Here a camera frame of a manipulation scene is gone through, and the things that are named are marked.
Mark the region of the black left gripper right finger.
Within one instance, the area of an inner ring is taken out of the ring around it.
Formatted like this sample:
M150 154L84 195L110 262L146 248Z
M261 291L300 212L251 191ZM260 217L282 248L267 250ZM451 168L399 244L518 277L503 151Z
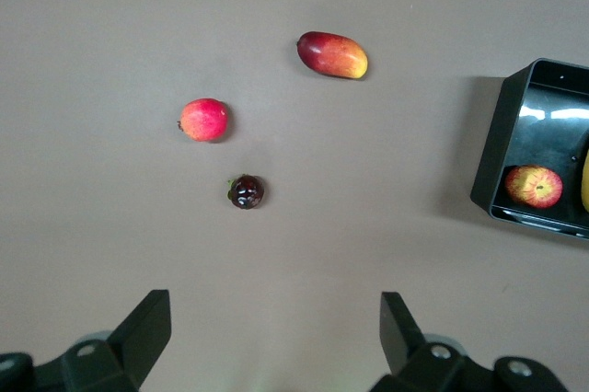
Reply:
M492 373L454 343L427 340L402 296L383 292L379 337L389 373L374 391L492 391Z

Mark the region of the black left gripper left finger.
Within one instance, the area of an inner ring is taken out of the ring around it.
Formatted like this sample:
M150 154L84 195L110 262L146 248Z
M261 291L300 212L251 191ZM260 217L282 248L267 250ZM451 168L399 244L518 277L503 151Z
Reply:
M105 339L86 339L35 368L38 391L138 391L171 337L170 296L151 291Z

